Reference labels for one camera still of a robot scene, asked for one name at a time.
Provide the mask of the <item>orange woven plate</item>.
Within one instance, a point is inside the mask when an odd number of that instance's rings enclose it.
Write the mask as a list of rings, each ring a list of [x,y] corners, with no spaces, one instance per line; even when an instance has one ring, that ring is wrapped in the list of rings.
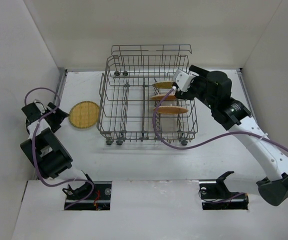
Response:
[[[164,94],[158,94],[158,95],[154,95],[151,97],[151,100],[153,101],[160,101],[165,97],[165,93]],[[170,94],[165,98],[165,101],[175,101],[176,97],[174,96],[174,94]]]
[[[187,108],[180,107],[180,106],[174,106],[174,105],[166,105],[166,106],[160,106],[153,108],[153,111],[155,111],[158,114],[164,114],[164,115],[178,115],[178,114],[185,114],[188,112]]]

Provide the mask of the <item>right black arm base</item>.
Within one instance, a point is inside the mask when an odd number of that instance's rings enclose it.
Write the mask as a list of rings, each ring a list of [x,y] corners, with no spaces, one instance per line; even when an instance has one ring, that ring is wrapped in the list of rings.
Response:
[[[216,179],[199,181],[198,195],[202,210],[248,210],[249,197],[245,192],[231,192],[225,180],[234,171],[227,171]]]

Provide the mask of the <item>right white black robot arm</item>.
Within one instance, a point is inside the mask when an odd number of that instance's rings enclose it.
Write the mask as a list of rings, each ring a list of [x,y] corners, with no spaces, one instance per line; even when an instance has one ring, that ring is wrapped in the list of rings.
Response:
[[[288,198],[288,149],[272,140],[258,126],[248,108],[231,96],[232,81],[222,71],[207,71],[191,65],[189,71],[176,70],[173,78],[175,97],[198,99],[211,111],[213,119],[228,135],[235,136],[266,173],[257,182],[260,196],[279,206]]]

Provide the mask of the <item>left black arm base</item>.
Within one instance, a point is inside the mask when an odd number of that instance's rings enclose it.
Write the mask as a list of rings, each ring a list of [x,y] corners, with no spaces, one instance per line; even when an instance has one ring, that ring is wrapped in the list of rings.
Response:
[[[94,182],[94,190],[88,183],[80,187],[63,188],[65,193],[64,210],[66,211],[109,211],[112,196],[111,181]]]

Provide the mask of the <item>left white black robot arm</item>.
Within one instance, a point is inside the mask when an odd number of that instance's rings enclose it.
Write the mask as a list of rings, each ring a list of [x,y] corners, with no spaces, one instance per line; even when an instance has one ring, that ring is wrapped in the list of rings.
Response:
[[[51,102],[47,107],[38,101],[32,102],[21,110],[26,116],[25,125],[29,137],[20,144],[20,148],[32,164],[35,154],[41,177],[43,179],[62,177],[63,180],[86,179],[87,182],[76,189],[68,186],[63,190],[72,200],[82,199],[92,193],[96,189],[93,181],[88,174],[73,167],[71,155],[55,135],[69,114],[56,109]]]

